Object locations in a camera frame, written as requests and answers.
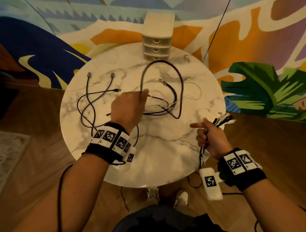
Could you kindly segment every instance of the pants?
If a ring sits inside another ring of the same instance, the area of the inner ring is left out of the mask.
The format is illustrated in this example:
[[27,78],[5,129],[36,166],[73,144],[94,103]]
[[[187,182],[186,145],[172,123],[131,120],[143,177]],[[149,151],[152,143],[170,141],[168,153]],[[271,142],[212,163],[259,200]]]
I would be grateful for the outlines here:
[[[157,204],[158,204],[157,199],[151,198],[150,200],[143,201],[140,205],[131,208],[131,210],[129,211],[129,214],[137,212],[143,208],[146,208],[149,205],[157,205]],[[186,205],[174,206],[174,208],[183,214],[186,214],[192,217],[197,216],[197,213]]]

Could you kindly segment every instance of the wooden floor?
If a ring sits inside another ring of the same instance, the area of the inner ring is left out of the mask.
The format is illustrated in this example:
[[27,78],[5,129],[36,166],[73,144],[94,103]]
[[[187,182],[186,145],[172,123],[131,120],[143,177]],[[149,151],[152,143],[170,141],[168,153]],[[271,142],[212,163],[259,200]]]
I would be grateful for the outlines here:
[[[63,170],[74,162],[61,134],[59,110],[61,90],[15,86],[20,93],[0,120],[0,130],[29,134],[31,143],[0,195],[0,228],[12,231],[33,206],[56,183]],[[271,182],[294,202],[306,208],[306,123],[281,121],[258,116],[234,114],[237,122],[225,132],[234,147],[248,150],[263,167]],[[206,166],[216,168],[209,159]],[[200,184],[193,173],[191,184]],[[238,192],[222,184],[223,192]],[[208,213],[214,223],[232,232],[253,232],[255,217],[243,196],[224,196],[208,201],[203,188],[193,189],[184,178],[162,186],[160,195],[167,201],[180,188],[191,196],[190,207]],[[123,188],[128,207],[145,200],[144,189]],[[84,231],[111,231],[127,215],[120,187],[103,183],[92,216]]]

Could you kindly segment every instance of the wall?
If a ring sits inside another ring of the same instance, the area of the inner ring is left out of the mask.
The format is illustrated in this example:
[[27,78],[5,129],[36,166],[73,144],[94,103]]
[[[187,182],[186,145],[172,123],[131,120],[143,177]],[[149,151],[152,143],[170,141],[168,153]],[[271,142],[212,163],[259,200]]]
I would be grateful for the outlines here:
[[6,35],[0,37],[0,70],[30,72],[35,78],[27,83],[65,89],[97,54],[141,42],[148,10],[172,11],[172,45],[201,61],[205,57],[224,91],[227,110],[305,121],[306,101],[288,105],[306,93],[306,0],[231,0],[213,39],[227,4],[0,0],[0,31]]

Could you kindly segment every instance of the sneaker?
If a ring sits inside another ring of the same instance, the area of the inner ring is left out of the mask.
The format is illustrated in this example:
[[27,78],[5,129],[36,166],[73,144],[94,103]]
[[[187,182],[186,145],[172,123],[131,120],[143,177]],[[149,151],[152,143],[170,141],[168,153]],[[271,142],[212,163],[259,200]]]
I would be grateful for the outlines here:
[[186,190],[180,190],[178,194],[176,195],[176,200],[174,207],[180,206],[180,205],[188,205],[189,204],[189,195],[186,192]]
[[155,198],[159,202],[158,187],[147,188],[147,200]]

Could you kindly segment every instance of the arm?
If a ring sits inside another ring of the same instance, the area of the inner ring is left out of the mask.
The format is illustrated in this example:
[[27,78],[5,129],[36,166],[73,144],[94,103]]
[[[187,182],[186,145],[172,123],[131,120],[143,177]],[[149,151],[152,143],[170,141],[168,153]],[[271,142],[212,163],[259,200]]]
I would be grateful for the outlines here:
[[[139,123],[144,112],[148,90],[123,93],[111,107],[111,121],[122,125],[128,134]],[[61,196],[63,231],[82,231],[95,206],[109,164],[93,154],[84,154],[67,172]],[[14,232],[55,232],[58,185],[42,199],[14,229]]]
[[[196,137],[198,145],[205,146],[215,159],[220,160],[233,149],[223,130],[206,118],[203,122],[192,123],[190,127],[199,128]],[[267,179],[251,185],[243,194],[265,232],[306,231],[306,213]]]

